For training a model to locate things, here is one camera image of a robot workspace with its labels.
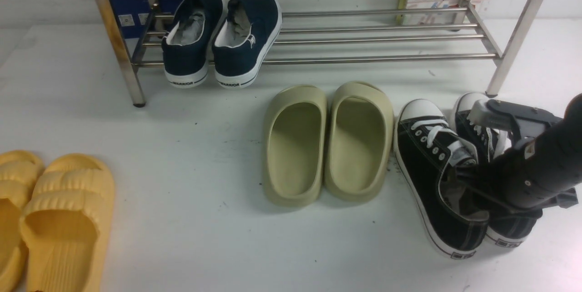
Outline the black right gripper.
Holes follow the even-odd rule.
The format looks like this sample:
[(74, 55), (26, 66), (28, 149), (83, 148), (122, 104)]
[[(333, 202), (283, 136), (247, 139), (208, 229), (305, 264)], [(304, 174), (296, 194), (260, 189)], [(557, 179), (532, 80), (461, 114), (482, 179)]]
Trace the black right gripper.
[(497, 156), (491, 164), (455, 166), (449, 181), (462, 189), (462, 206), (491, 206), (517, 213), (579, 203), (581, 97), (567, 105), (561, 122)]

